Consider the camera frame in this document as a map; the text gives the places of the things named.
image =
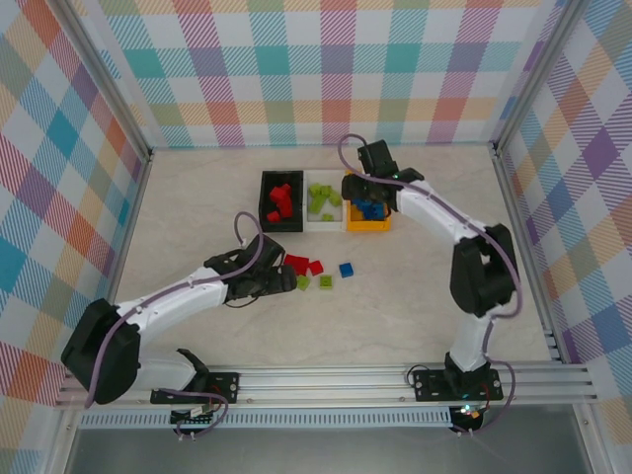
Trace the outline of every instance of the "white floor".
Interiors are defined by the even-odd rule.
[[[484,146],[392,147],[400,169],[415,167],[445,198],[489,224],[509,225]],[[349,149],[351,159],[355,153]],[[257,211],[263,170],[333,169],[336,150],[250,148],[161,151],[118,290],[118,301],[185,277],[207,258],[237,248],[232,220]],[[252,227],[244,234],[252,236]],[[390,232],[273,234],[294,255],[320,259],[333,291],[318,288],[261,298],[244,309],[216,308],[171,328],[152,349],[187,348],[212,365],[382,364],[442,361],[462,315],[449,294],[451,248],[394,215]],[[350,261],[355,276],[341,279]],[[523,313],[500,322],[490,354],[549,358],[526,277]]]

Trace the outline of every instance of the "plaid fabric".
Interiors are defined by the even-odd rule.
[[[101,0],[124,64],[81,2],[148,140],[195,147],[487,141],[542,0]]]
[[[0,2],[0,65],[0,472],[29,473],[141,162],[44,0]]]
[[[632,459],[632,6],[593,0],[506,162],[571,359]],[[632,472],[632,464],[626,472]]]
[[[544,45],[546,44],[547,41],[549,41],[549,38],[551,38],[551,34],[553,33],[553,30],[555,29],[555,25],[560,19],[562,10],[564,10],[564,6],[567,3],[568,3],[568,0],[556,0],[555,6],[553,7],[553,10],[549,14],[549,17],[546,19],[544,28],[542,28],[542,31],[540,32],[540,36],[535,42],[535,46],[531,50],[531,54],[529,55],[529,58],[524,63],[524,66],[522,67],[522,70],[520,71],[518,79],[513,85],[512,94],[510,95],[509,99],[505,103],[505,107],[503,108],[503,113],[501,114],[501,118],[498,120],[498,123],[496,124],[496,127],[494,128],[494,133],[492,133],[493,141],[498,140],[501,134],[501,131],[503,130],[503,127],[505,126],[505,123],[507,122],[507,118],[510,116],[510,114],[514,110],[515,101],[517,101],[517,98],[522,93],[522,90],[524,89],[525,84],[528,82],[529,77],[531,76],[531,71],[533,70],[533,66],[535,65],[537,60],[540,58],[542,51],[544,51]]]

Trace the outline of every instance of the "red lego brick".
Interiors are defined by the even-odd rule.
[[[306,257],[296,257],[295,255],[287,254],[285,256],[285,260],[283,260],[283,264],[292,266],[297,275],[306,276],[307,268],[309,267],[309,259]]]
[[[283,219],[289,219],[293,215],[291,200],[284,199],[281,202],[279,202],[276,206],[278,207],[278,210],[280,211],[280,216]]]
[[[287,191],[283,188],[275,186],[273,190],[270,191],[270,200],[276,204],[287,198],[289,198],[289,195],[287,194]]]
[[[278,211],[273,211],[266,216],[268,218],[268,222],[280,222],[280,214]]]
[[[309,263],[309,271],[316,277],[325,270],[323,269],[323,264],[320,263],[320,260],[315,260],[314,262]]]

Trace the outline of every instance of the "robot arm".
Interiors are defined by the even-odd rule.
[[[140,350],[163,331],[204,309],[235,299],[259,298],[295,289],[294,269],[276,265],[279,257],[282,261],[283,247],[268,236],[263,238],[259,258],[239,275],[221,277],[234,274],[254,258],[259,237],[246,249],[212,257],[190,276],[141,298],[116,305],[105,299],[89,304],[61,355],[61,361],[88,389],[101,344],[113,326],[119,324],[101,362],[94,397],[97,403],[113,402],[140,381],[153,383],[149,386],[179,389],[189,382],[192,391],[204,391],[207,369],[189,351],[179,350],[179,353],[192,363],[193,369],[181,363],[164,367],[155,361],[141,360]]]
[[[501,256],[474,231],[483,229],[509,256],[515,268],[512,236],[502,224],[488,227],[470,218],[438,197],[424,176],[413,169],[400,171],[383,140],[358,150],[364,172],[373,178],[389,179],[410,187],[382,184],[358,175],[343,179],[343,198],[383,202],[429,228],[438,239],[453,248],[450,293],[466,313],[450,351],[445,356],[444,376],[456,397],[478,389],[489,376],[490,364],[483,354],[483,342],[493,314],[502,313],[515,291],[514,282]]]

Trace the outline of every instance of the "orange tray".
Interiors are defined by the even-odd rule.
[[[345,201],[347,206],[347,230],[350,232],[386,232],[391,228],[391,216],[384,220],[364,220],[362,211],[355,207],[350,200]],[[388,208],[384,204],[384,213]]]

